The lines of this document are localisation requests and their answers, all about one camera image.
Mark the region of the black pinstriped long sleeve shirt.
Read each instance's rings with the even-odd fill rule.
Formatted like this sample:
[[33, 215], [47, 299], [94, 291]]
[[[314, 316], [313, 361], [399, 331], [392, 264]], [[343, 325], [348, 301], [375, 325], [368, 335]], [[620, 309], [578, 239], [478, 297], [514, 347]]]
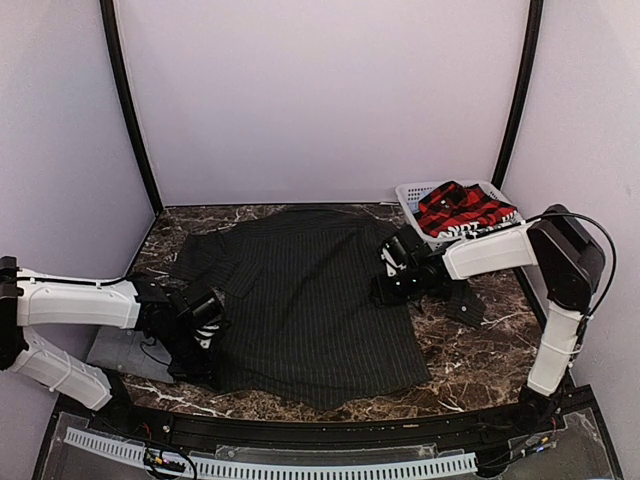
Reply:
[[172, 276], [224, 295], [219, 389], [327, 410], [429, 382], [408, 308], [370, 298], [378, 247], [394, 232], [359, 212], [289, 209], [187, 237]]

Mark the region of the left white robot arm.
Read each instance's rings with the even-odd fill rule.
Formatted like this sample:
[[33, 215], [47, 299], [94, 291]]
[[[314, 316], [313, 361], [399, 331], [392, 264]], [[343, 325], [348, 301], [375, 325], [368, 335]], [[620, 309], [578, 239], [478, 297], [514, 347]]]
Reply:
[[36, 332], [44, 324], [109, 326], [138, 331], [170, 356], [178, 381], [214, 387], [215, 345], [227, 328], [223, 306], [207, 285], [164, 287], [135, 274], [110, 280], [56, 277], [1, 259], [1, 368], [27, 376], [85, 408], [101, 411], [120, 436], [141, 427], [140, 412], [99, 367], [90, 366]]

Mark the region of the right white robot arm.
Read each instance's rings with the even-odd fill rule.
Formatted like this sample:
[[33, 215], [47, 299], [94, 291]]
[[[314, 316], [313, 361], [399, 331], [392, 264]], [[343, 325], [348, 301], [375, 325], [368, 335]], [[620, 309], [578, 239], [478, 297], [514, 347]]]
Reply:
[[533, 366], [510, 413], [511, 426], [530, 434], [559, 408], [565, 377], [614, 280], [615, 245], [602, 247], [591, 228], [603, 227], [561, 204], [504, 227], [444, 240], [438, 247], [405, 227], [380, 245], [385, 271], [373, 279], [370, 295], [378, 306], [438, 297], [447, 301], [450, 318], [479, 327], [485, 305], [470, 279], [502, 270], [536, 269], [547, 312]]

